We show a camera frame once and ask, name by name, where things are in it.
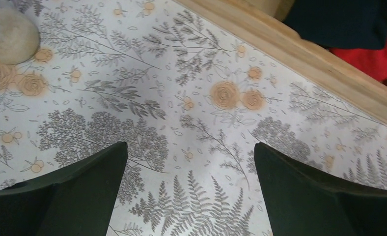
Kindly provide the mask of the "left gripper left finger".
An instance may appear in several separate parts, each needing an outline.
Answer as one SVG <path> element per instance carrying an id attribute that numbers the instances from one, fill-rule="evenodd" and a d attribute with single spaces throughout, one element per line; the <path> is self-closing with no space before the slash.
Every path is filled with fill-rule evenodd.
<path id="1" fill-rule="evenodd" d="M 0 189 L 0 236 L 106 235 L 125 171 L 125 142 Z"/>

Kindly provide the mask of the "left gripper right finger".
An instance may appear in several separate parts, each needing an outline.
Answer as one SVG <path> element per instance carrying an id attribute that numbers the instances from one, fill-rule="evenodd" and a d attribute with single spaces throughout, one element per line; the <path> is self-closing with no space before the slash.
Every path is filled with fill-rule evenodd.
<path id="1" fill-rule="evenodd" d="M 354 183 L 257 143 L 254 162 L 276 236 L 387 236 L 387 190 Z"/>

